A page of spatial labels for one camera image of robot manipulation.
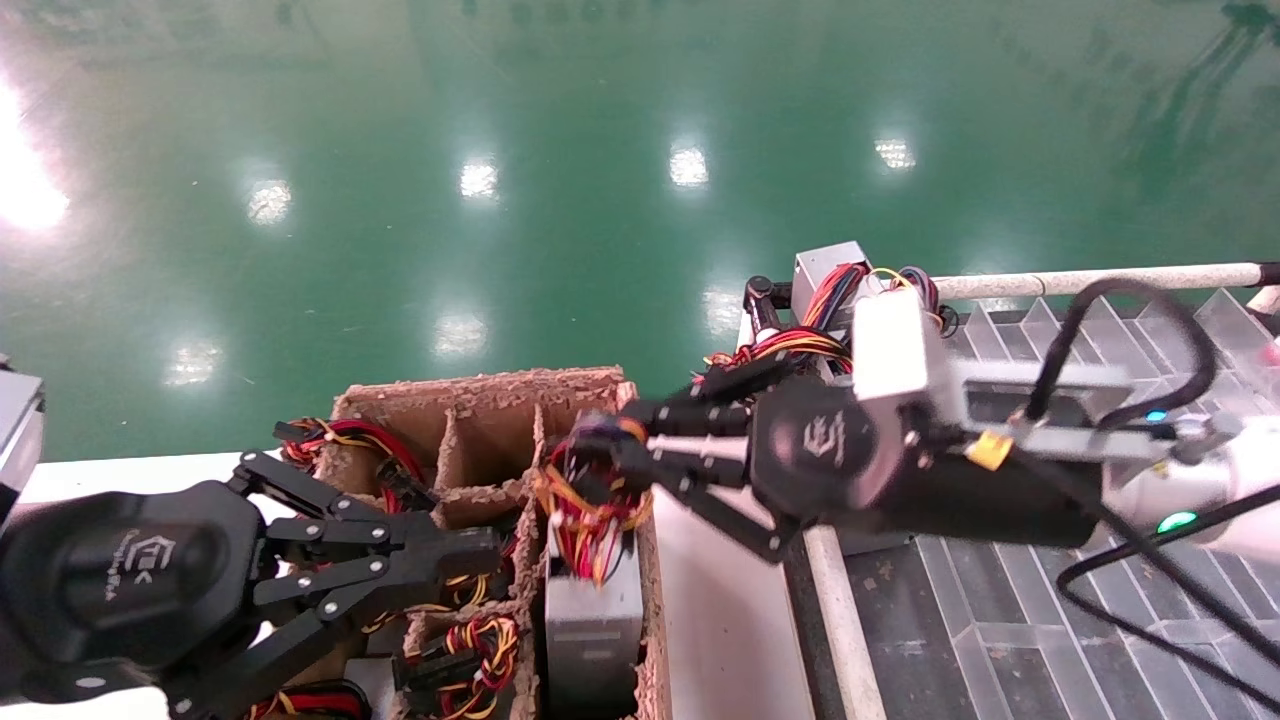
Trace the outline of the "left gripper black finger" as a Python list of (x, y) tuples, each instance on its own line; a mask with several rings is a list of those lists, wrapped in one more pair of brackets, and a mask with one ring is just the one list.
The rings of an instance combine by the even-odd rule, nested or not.
[(499, 562), (490, 528), (445, 530), (430, 512), (388, 512), (282, 460), (253, 451), (239, 459), (230, 489), (261, 495), (294, 512), (265, 530), (268, 544), (291, 562), (340, 562), (402, 553), (408, 562)]
[(392, 553), (256, 584), (250, 628), (265, 639), (164, 684), (173, 719), (238, 719), (379, 618), (438, 600), (445, 580), (498, 569), (498, 553)]

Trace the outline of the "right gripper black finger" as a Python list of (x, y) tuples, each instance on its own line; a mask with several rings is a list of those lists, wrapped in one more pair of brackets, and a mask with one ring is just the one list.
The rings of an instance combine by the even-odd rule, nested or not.
[(713, 369), (663, 398), (636, 397), (625, 416), (649, 436), (745, 436), (756, 398), (797, 370), (788, 354), (768, 354), (741, 366)]
[[(628, 489), (660, 487), (705, 524), (768, 564), (782, 561), (803, 524), (773, 507), (764, 486), (750, 478), (745, 438), (658, 437), (649, 446), (635, 438), (586, 436), (573, 441), (573, 454), (593, 466), (609, 468)], [(750, 489), (753, 501), (771, 519), (758, 520), (712, 489)]]

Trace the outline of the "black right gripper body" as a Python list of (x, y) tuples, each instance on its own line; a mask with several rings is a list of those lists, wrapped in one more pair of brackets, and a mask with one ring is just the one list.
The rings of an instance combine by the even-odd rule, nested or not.
[(1015, 448), (986, 468), (966, 454), (978, 437), (918, 402), (786, 380), (753, 413), (751, 487), (804, 527), (1037, 546), (1093, 536), (1098, 465), (1027, 460)]

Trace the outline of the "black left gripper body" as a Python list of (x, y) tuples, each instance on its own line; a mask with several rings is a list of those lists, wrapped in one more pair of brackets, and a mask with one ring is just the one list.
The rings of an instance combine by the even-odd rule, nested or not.
[(19, 506), (3, 533), (3, 698), (90, 700), (250, 647), (264, 530), (215, 480)]

